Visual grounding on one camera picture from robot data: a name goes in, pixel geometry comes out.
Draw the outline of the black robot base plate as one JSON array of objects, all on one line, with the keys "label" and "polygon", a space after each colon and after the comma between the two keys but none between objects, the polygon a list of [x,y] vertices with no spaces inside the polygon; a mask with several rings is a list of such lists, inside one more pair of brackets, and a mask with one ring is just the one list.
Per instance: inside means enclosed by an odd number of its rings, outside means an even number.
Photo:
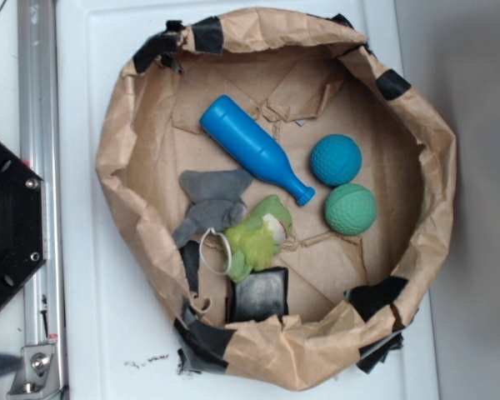
[{"label": "black robot base plate", "polygon": [[43,180],[0,142],[0,312],[45,262]]}]

